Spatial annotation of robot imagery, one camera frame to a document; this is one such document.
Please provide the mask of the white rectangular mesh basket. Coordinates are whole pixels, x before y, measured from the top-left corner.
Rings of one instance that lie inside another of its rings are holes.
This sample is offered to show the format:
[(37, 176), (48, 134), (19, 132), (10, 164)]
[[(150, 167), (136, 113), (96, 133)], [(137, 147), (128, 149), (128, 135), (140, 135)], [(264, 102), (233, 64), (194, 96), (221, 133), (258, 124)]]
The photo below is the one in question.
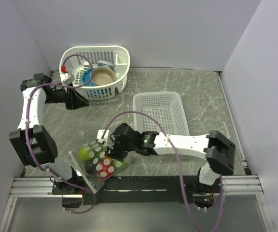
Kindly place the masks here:
[(155, 119), (167, 134), (190, 135), (181, 97), (177, 92), (136, 94), (133, 97), (133, 110)]

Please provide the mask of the light green fake lime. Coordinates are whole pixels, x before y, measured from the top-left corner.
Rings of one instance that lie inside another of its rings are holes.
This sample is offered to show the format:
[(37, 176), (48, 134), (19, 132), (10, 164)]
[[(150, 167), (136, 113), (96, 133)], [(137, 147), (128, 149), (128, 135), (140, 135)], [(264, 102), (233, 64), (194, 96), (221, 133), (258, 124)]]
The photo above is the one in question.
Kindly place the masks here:
[(128, 165), (128, 163), (127, 162), (120, 162), (118, 160), (114, 160), (113, 165), (114, 165), (115, 169), (121, 170), (121, 169), (125, 168)]

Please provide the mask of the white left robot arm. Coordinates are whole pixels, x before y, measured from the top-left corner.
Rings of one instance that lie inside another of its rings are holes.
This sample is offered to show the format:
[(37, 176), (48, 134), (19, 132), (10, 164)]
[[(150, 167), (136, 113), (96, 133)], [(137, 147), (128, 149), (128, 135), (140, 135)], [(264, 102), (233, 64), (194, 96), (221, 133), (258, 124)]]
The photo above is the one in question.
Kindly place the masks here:
[(9, 140), (20, 161), (25, 166), (49, 172), (59, 190), (75, 194), (81, 190), (80, 177), (73, 167), (58, 157), (56, 142), (43, 125), (44, 107), (47, 103), (64, 103), (68, 110), (89, 106), (72, 85), (65, 88), (54, 84), (43, 73), (20, 85), (24, 104), (17, 130), (10, 132)]

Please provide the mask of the white oval dish rack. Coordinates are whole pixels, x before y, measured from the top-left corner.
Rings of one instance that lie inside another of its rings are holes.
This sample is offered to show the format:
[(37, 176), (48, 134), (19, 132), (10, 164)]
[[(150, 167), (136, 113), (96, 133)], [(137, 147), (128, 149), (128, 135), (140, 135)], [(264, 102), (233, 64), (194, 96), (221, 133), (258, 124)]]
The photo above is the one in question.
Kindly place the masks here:
[(62, 83), (76, 87), (87, 100), (104, 100), (122, 93), (130, 68), (128, 50), (118, 45), (76, 46), (59, 63)]

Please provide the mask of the clear polka dot zip bag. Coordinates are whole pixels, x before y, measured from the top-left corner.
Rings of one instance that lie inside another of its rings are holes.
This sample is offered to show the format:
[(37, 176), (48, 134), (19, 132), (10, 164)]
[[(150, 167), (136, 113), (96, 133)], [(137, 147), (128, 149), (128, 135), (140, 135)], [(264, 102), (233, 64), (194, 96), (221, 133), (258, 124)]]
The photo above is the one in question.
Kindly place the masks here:
[(69, 152), (76, 169), (93, 193), (101, 190), (105, 180), (128, 166), (127, 162), (108, 157), (107, 152), (108, 146), (96, 141), (85, 143)]

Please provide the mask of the beige bowl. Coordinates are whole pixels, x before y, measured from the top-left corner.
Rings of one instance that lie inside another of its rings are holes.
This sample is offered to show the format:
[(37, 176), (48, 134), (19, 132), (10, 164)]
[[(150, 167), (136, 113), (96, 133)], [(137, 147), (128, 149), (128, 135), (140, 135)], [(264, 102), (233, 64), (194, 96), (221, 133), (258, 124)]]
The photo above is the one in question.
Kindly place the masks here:
[(111, 84), (115, 81), (115, 73), (107, 67), (97, 67), (92, 71), (92, 80), (97, 86)]

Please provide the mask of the dark purple fake plum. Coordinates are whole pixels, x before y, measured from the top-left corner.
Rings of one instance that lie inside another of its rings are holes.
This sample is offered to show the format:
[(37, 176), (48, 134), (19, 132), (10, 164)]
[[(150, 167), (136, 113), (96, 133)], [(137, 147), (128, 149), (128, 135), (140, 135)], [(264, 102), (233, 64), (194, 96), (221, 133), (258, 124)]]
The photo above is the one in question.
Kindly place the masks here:
[(87, 161), (84, 163), (84, 170), (89, 175), (96, 175), (97, 170), (96, 167), (98, 165), (98, 162), (93, 163), (92, 161)]

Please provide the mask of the red fake fruit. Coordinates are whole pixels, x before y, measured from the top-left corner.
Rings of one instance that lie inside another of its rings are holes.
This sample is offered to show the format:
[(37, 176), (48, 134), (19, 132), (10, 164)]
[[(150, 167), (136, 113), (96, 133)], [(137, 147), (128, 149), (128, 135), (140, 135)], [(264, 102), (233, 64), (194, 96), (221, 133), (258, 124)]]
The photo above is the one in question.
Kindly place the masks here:
[(114, 166), (112, 163), (109, 165), (105, 165), (103, 161), (101, 161), (96, 167), (97, 173), (102, 178), (109, 178), (113, 175)]

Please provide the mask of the blue white patterned cup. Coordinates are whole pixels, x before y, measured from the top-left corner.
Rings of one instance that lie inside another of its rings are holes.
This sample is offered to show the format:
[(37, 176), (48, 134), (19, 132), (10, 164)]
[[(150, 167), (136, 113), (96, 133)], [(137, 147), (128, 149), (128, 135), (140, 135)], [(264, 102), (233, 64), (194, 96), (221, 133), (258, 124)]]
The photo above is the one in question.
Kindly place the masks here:
[(111, 62), (108, 62), (108, 61), (105, 61), (105, 60), (98, 60), (97, 61), (97, 65), (99, 67), (107, 67), (107, 68), (110, 68), (111, 70), (114, 71), (115, 69), (115, 65)]

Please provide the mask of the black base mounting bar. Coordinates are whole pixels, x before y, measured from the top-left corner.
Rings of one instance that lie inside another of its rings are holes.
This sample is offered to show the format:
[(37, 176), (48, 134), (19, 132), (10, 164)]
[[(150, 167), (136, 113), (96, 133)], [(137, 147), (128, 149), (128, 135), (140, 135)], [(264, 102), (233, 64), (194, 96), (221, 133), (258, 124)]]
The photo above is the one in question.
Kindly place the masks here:
[[(212, 186), (199, 183), (194, 175), (183, 176), (187, 201), (194, 195), (220, 193), (220, 179)], [(96, 193), (97, 203), (183, 203), (180, 177), (175, 176), (121, 176), (111, 177)]]

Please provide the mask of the green fake bell pepper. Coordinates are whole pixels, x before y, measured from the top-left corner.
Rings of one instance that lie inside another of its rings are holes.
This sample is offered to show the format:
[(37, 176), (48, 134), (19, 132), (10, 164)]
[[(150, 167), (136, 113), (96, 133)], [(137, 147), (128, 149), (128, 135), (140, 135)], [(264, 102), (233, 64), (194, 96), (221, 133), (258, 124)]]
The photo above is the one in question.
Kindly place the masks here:
[(89, 157), (90, 158), (99, 158), (100, 160), (105, 158), (105, 154), (107, 151), (108, 147), (103, 144), (94, 144), (91, 147), (91, 150), (89, 152)]

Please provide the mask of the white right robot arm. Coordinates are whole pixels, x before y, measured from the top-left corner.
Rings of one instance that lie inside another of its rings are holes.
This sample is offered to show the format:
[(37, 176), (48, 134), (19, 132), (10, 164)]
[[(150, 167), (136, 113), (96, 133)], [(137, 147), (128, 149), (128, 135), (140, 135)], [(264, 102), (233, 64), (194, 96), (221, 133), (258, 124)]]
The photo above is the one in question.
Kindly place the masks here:
[(157, 131), (138, 132), (126, 123), (114, 131), (99, 130), (97, 141), (108, 146), (107, 156), (123, 162), (129, 152), (143, 156), (177, 154), (204, 160), (196, 188), (207, 192), (220, 176), (234, 173), (235, 144), (217, 130), (199, 136), (170, 135)]

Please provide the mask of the aluminium frame rail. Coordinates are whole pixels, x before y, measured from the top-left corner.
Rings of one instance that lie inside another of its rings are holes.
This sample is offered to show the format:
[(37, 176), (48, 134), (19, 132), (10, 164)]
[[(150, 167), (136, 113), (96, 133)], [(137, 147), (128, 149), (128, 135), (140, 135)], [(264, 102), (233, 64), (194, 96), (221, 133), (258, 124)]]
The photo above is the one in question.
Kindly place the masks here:
[[(270, 212), (264, 198), (264, 191), (256, 175), (225, 176), (223, 181), (216, 180), (212, 186), (198, 182), (196, 176), (184, 176), (187, 199), (217, 195), (221, 190), (225, 196), (255, 195), (266, 231), (275, 231)], [(182, 202), (180, 179), (178, 176), (118, 176), (108, 179), (96, 194), (98, 203), (147, 203)], [(72, 202), (92, 203), (90, 194), (80, 190), (70, 191), (59, 188), (50, 177), (15, 178), (9, 193), (8, 202), (0, 223), (0, 232), (6, 232), (19, 198), (61, 197)]]

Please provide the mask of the green fake apple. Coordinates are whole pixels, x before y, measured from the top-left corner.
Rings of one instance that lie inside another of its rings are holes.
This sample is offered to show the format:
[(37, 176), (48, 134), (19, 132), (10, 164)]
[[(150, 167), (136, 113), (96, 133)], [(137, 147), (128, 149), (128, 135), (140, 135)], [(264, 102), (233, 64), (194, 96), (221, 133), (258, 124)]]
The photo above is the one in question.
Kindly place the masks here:
[(79, 157), (80, 161), (84, 162), (84, 161), (87, 161), (90, 159), (89, 151), (90, 151), (89, 146), (83, 146), (78, 150), (78, 157)]

